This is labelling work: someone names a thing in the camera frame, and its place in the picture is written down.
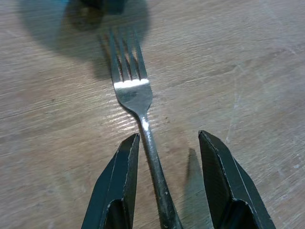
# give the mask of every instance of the wood grain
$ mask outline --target wood grain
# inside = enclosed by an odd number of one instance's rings
[[[203,129],[226,142],[278,229],[304,228],[304,11],[302,0],[130,0],[102,18],[76,0],[2,0],[0,228],[80,228],[97,177],[138,132],[97,38],[118,25],[140,35],[149,119],[184,227],[212,228]],[[157,229],[139,156],[134,228]]]

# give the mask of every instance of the fork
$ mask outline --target fork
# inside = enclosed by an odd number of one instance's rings
[[[119,66],[116,51],[116,40],[113,37],[112,31],[110,31],[109,43],[111,53],[112,83],[119,103],[125,109],[131,111],[134,116],[138,118],[141,124],[144,138],[143,143],[151,170],[161,228],[182,229],[182,224],[166,184],[161,162],[157,153],[156,144],[154,142],[153,134],[147,118],[147,111],[152,103],[153,93],[147,79],[147,72],[145,69],[141,48],[137,35],[135,31],[133,31],[133,43],[137,57],[136,62],[132,54],[133,46],[131,44],[130,36],[131,35],[128,32],[126,44],[123,45],[122,33],[121,30],[119,30],[117,39],[121,54],[121,66]],[[129,62],[126,58],[125,46],[127,47]]]

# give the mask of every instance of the dark object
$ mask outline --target dark object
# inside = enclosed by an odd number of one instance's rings
[[[82,0],[91,7],[98,8],[107,14],[122,14],[127,0]]]
[[[217,137],[199,132],[205,191],[215,229],[275,229],[249,175]]]
[[[82,229],[131,229],[139,135],[124,140],[94,186]]]

